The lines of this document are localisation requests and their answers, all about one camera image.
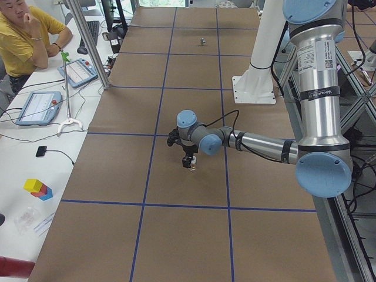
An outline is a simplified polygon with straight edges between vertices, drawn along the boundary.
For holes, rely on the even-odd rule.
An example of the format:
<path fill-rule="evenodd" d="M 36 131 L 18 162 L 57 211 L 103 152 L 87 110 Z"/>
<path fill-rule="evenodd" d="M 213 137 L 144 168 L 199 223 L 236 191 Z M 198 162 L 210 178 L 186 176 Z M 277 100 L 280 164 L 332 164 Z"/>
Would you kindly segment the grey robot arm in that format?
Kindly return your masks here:
<path fill-rule="evenodd" d="M 213 155 L 223 146 L 296 166 L 299 185 L 310 194 L 331 198 L 351 183 L 349 141 L 340 127 L 340 87 L 335 45 L 344 33 L 346 1 L 265 1 L 249 68 L 233 77 L 236 103 L 274 104 L 273 63 L 284 37 L 293 44 L 290 59 L 298 72 L 298 102 L 303 136 L 298 141 L 275 139 L 236 130 L 211 128 L 191 110 L 177 115 L 168 145 L 185 151 L 191 168 L 198 151 Z"/>

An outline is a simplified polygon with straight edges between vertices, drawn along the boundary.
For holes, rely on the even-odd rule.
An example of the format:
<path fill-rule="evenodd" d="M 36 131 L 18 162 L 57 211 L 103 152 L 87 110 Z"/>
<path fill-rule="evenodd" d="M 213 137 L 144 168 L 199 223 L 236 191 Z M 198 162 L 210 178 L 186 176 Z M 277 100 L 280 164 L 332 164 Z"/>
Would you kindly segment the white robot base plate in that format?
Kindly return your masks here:
<path fill-rule="evenodd" d="M 271 75 L 233 76 L 232 84 L 235 103 L 276 104 Z"/>

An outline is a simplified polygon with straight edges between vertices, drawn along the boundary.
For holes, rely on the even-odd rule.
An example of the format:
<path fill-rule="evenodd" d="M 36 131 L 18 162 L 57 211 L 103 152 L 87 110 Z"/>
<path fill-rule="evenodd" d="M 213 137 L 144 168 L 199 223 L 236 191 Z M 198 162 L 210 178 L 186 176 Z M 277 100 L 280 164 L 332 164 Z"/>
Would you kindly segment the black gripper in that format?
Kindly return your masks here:
<path fill-rule="evenodd" d="M 182 145 L 183 151 L 185 152 L 185 156 L 182 159 L 183 167 L 190 169 L 191 168 L 191 160 L 195 153 L 198 152 L 197 145 Z"/>

